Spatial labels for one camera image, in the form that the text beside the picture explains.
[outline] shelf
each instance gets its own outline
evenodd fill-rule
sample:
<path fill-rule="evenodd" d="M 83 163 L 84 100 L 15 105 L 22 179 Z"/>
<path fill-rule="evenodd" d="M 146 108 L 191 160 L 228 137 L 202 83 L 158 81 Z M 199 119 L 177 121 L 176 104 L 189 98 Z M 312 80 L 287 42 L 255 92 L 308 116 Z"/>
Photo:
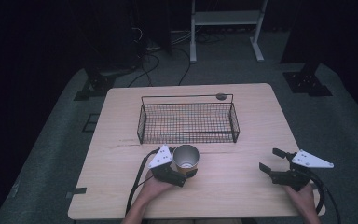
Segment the shelf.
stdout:
<path fill-rule="evenodd" d="M 259 10 L 196 12 L 195 25 L 243 25 L 257 24 Z"/>

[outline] gray floor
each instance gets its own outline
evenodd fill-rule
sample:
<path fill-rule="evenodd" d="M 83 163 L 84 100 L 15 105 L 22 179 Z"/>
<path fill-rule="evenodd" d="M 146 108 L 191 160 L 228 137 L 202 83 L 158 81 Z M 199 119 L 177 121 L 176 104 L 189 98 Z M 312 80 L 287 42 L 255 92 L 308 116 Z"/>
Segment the gray floor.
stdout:
<path fill-rule="evenodd" d="M 335 164 L 332 170 L 315 170 L 333 193 L 342 223 L 358 223 L 358 105 L 344 89 L 338 75 L 324 65 L 317 77 L 333 93 L 309 97 L 291 93 L 282 72 L 298 71 L 303 64 L 279 64 L 288 33 L 262 33 L 260 48 L 266 58 L 257 63 L 250 34 L 227 35 L 212 45 L 198 45 L 198 61 L 192 64 L 182 85 L 268 83 L 276 93 L 300 148 Z M 177 48 L 188 52 L 188 44 Z M 154 55 L 159 66 L 150 72 L 153 86 L 174 86 L 185 72 L 188 59 L 182 51 L 172 56 Z M 145 68 L 156 60 L 145 57 Z M 142 74 L 141 69 L 117 79 L 114 88 L 125 88 Z M 87 80 L 80 70 L 68 83 L 23 166 L 12 192 L 0 210 L 0 223 L 73 223 L 67 216 L 92 133 L 82 132 L 91 113 L 99 113 L 103 97 L 74 101 Z M 132 86 L 147 86 L 141 77 Z M 337 223 L 334 208 L 326 199 L 324 223 Z M 302 223 L 298 217 L 256 218 L 258 223 Z M 77 223 L 119 223 L 114 220 Z"/>

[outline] black wire basket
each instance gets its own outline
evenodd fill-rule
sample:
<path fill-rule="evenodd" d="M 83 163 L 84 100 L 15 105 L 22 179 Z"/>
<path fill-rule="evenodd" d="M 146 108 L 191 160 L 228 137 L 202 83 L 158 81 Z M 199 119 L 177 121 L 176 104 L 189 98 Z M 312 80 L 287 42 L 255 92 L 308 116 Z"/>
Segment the black wire basket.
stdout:
<path fill-rule="evenodd" d="M 141 144 L 236 143 L 240 126 L 233 98 L 233 94 L 223 93 L 143 96 L 139 141 Z"/>

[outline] paper cup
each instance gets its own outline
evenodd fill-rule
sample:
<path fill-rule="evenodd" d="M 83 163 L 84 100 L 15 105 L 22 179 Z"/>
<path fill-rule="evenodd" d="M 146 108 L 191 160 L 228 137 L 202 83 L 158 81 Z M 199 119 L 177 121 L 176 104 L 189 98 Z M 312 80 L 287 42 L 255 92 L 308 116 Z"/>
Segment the paper cup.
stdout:
<path fill-rule="evenodd" d="M 191 145 L 181 145 L 173 151 L 173 162 L 176 164 L 178 172 L 184 175 L 197 169 L 199 160 L 199 151 Z"/>

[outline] black curtain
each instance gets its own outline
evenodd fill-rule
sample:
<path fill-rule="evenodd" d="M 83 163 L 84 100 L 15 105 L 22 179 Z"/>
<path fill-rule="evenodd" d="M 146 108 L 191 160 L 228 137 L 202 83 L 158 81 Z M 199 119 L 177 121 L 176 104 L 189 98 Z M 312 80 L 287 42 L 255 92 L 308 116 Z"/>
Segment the black curtain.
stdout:
<path fill-rule="evenodd" d="M 358 103 L 358 1 L 302 0 L 281 63 L 318 60 Z"/>

